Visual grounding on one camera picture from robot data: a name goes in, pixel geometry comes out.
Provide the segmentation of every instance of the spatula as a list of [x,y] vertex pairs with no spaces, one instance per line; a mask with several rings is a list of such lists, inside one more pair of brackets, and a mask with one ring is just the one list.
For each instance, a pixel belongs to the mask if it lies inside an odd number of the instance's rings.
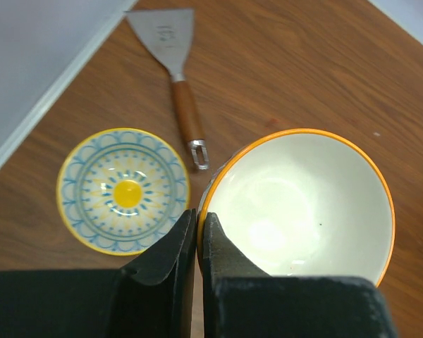
[[177,120],[196,167],[208,169],[204,131],[183,65],[192,43],[194,11],[191,8],[131,11],[128,21],[142,44],[171,75]]

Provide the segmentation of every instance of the kitchen utensil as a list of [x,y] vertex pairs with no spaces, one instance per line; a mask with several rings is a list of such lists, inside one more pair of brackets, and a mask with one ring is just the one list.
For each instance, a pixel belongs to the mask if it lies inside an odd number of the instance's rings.
[[373,161],[321,130],[285,130],[239,151],[200,203],[226,236],[270,275],[350,275],[378,285],[395,238],[393,202]]
[[194,11],[191,8],[127,12],[128,21],[147,50],[171,75],[173,100],[183,136],[196,167],[208,169],[204,131],[183,65],[192,43]]
[[143,130],[88,137],[68,155],[56,186],[66,227],[105,254],[138,254],[163,237],[188,206],[188,172],[176,151]]

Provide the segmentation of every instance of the wooden table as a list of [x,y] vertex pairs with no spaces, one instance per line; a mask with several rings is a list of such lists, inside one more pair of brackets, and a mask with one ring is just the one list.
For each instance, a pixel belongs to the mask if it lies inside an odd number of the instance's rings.
[[[402,337],[423,337],[423,46],[365,0],[142,0],[192,6],[186,67],[216,170],[277,130],[313,127],[363,148],[396,205],[396,246],[380,289]],[[168,76],[122,22],[0,171],[0,270],[118,267],[78,242],[55,203],[58,170],[82,139],[148,130],[188,160]],[[212,170],[191,173],[191,206]],[[197,270],[192,336],[202,336]]]

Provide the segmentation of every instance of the bowl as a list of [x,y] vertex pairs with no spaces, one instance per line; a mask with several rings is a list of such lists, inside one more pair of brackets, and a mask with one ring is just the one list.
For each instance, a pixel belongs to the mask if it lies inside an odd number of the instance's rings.
[[105,254],[139,254],[162,238],[188,206],[180,156],[143,130],[88,137],[68,155],[56,187],[59,213],[84,245]]
[[381,282],[395,215],[374,162],[321,130],[285,130],[246,146],[210,182],[200,204],[198,256],[208,212],[273,276],[358,276]]

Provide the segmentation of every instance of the blue and yellow plate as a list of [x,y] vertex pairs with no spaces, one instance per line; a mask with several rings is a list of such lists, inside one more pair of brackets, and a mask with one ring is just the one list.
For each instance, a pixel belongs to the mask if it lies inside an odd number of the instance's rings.
[[104,254],[138,254],[162,238],[188,207],[180,156],[148,132],[105,130],[77,145],[56,187],[67,228]]

